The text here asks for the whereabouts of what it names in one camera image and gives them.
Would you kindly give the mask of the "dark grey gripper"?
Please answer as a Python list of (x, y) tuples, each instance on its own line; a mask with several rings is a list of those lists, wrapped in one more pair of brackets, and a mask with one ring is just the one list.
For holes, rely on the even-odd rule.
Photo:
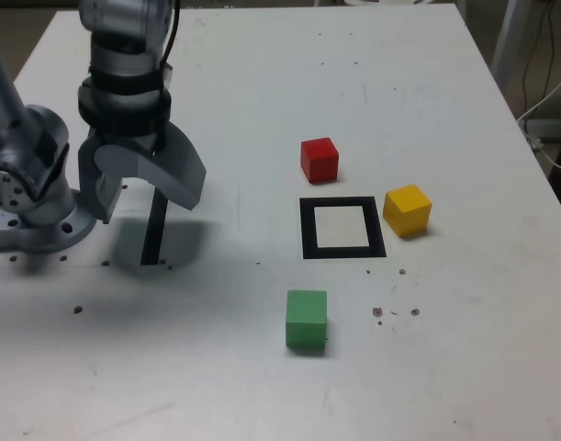
[(78, 152), (78, 168), (84, 204), (104, 224), (117, 205), (121, 178), (144, 180), (187, 210), (199, 203), (206, 178), (194, 145), (171, 122), (141, 136), (90, 129)]

